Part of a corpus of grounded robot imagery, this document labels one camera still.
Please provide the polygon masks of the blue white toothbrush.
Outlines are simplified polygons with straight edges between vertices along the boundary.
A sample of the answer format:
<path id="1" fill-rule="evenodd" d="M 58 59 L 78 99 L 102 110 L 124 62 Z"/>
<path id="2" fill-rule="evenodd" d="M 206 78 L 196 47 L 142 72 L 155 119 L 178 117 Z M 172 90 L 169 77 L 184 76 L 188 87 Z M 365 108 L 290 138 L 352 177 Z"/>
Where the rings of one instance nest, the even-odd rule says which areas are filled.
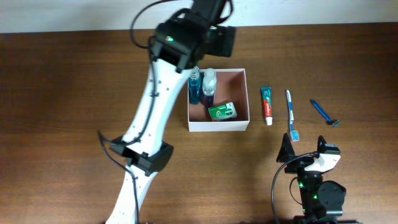
<path id="1" fill-rule="evenodd" d="M 289 90 L 286 90 L 287 97 L 287 106 L 289 110 L 289 130 L 290 130 L 290 138 L 293 142 L 297 142 L 300 140 L 299 132 L 294 129 L 294 112 L 292 107 L 292 97 Z"/>

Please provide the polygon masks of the blue disposable razor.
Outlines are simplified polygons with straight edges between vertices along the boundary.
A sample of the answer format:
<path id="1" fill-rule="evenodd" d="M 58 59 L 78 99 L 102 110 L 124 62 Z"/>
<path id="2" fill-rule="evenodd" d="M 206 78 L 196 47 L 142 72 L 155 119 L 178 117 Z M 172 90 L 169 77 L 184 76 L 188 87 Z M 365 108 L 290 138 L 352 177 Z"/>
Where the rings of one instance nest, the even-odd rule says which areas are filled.
<path id="1" fill-rule="evenodd" d="M 332 120 L 329 115 L 326 113 L 326 111 L 315 101 L 315 100 L 310 100 L 311 104 L 313 107 L 321 114 L 321 116 L 325 119 L 326 123 L 328 125 L 331 125 L 332 127 L 337 127 L 341 121 L 339 119 L 334 119 Z"/>

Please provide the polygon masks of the teal mouthwash bottle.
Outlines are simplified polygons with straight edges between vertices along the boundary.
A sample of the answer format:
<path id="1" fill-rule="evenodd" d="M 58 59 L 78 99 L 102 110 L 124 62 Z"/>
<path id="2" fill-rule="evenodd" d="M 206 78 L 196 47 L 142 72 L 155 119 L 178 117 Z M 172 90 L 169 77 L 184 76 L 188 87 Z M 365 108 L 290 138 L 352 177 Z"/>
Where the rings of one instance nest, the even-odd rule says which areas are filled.
<path id="1" fill-rule="evenodd" d="M 188 79 L 190 104 L 197 105 L 200 102 L 201 75 L 200 69 L 194 67 Z"/>

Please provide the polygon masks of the purple hand sanitizer bottle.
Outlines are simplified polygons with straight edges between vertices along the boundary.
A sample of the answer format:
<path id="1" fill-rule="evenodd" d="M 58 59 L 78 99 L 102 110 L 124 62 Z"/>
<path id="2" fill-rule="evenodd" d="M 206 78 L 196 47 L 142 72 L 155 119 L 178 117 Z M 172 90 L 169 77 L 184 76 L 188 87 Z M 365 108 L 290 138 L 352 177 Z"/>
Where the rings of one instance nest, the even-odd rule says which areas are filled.
<path id="1" fill-rule="evenodd" d="M 204 72 L 202 82 L 202 103 L 205 108 L 211 108 L 214 104 L 216 85 L 216 71 L 213 68 L 208 68 Z"/>

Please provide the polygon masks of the green red toothpaste tube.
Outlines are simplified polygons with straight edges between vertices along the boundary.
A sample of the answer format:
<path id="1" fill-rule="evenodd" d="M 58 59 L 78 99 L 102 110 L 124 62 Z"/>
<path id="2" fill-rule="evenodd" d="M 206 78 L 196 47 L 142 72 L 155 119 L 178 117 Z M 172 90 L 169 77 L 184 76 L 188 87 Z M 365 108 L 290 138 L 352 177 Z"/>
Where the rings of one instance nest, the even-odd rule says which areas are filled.
<path id="1" fill-rule="evenodd" d="M 261 88 L 264 117 L 268 126 L 272 125 L 272 103 L 271 103 L 271 87 L 265 86 Z"/>

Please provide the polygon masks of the green soap box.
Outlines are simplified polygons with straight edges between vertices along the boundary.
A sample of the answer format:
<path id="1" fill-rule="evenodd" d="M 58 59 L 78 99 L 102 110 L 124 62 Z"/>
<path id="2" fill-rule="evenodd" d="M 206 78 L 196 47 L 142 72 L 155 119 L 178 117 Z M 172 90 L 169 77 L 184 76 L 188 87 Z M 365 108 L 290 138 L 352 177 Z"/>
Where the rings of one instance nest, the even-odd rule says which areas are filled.
<path id="1" fill-rule="evenodd" d="M 208 112 L 214 122 L 235 119 L 238 116 L 233 102 L 209 108 Z"/>

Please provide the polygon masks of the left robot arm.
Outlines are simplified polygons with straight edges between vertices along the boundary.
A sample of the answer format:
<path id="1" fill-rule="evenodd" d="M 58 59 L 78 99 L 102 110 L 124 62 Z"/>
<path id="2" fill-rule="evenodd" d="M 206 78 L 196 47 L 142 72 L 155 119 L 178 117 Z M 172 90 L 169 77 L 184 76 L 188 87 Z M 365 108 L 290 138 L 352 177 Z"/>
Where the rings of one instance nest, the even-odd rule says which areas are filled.
<path id="1" fill-rule="evenodd" d="M 144 48 L 149 73 L 139 107 L 127 132 L 113 139 L 99 134 L 104 151 L 126 159 L 121 191 L 107 223 L 139 223 L 139 210 L 154 177 L 169 162 L 173 146 L 163 141 L 180 90 L 205 55 L 230 57 L 235 27 L 223 27 L 227 0 L 194 1 L 160 23 Z"/>

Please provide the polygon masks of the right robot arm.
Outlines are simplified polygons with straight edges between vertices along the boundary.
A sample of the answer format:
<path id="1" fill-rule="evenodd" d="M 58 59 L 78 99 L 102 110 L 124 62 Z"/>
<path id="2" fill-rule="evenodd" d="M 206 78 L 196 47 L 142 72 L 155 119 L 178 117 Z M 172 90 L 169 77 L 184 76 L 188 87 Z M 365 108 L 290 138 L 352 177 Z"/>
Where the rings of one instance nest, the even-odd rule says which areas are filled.
<path id="1" fill-rule="evenodd" d="M 271 185 L 271 207 L 276 223 L 274 191 L 281 171 L 295 174 L 300 191 L 299 204 L 303 215 L 293 218 L 293 223 L 338 223 L 343 215 L 346 188 L 332 180 L 324 180 L 322 175 L 335 168 L 341 158 L 338 146 L 328 144 L 323 136 L 318 137 L 317 150 L 296 155 L 287 133 L 283 135 L 282 145 L 276 161 L 282 165 L 276 171 Z"/>

